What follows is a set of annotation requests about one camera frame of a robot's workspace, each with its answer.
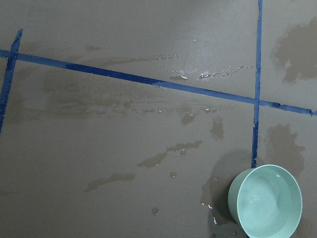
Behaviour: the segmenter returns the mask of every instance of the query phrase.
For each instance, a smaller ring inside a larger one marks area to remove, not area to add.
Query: floor
[[[0,238],[245,238],[226,196],[251,166],[256,105],[257,165],[295,176],[292,238],[316,237],[316,8],[263,1],[257,48],[257,0],[3,2],[0,53],[24,32],[0,135]]]

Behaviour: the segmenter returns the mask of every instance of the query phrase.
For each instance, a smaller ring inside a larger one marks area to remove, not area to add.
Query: water droplet
[[[186,155],[186,150],[185,150],[185,149],[182,149],[182,150],[180,151],[180,155],[181,155],[181,156],[185,156],[185,155]]]
[[[160,210],[157,207],[154,207],[151,211],[151,213],[153,214],[153,216],[157,216],[159,214]]]
[[[169,176],[171,178],[175,178],[177,176],[177,172],[176,171],[170,172]]]

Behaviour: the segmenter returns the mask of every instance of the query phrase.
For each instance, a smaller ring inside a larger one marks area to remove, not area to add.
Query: bowl
[[[296,180],[277,165],[240,173],[230,186],[228,205],[234,220],[250,238],[289,238],[303,209]]]

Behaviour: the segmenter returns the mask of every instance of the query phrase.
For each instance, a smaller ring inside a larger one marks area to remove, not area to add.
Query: wet floor
[[[262,100],[317,110],[316,7],[264,2]],[[3,8],[0,50],[24,28],[25,54],[254,97],[257,1]],[[302,190],[292,238],[316,237],[316,118],[260,107],[259,122],[258,166],[285,167]],[[253,126],[253,104],[18,60],[0,136],[0,237],[245,238],[227,193],[251,166]]]

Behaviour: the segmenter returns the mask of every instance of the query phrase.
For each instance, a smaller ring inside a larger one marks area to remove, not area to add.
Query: gray floor
[[[256,0],[2,5],[1,50],[23,28],[21,53],[254,97]],[[316,7],[264,1],[262,100],[317,110]],[[0,238],[245,238],[226,193],[250,167],[253,115],[252,104],[18,61],[0,136]],[[258,165],[285,167],[303,193],[293,238],[317,235],[315,127],[260,107]]]

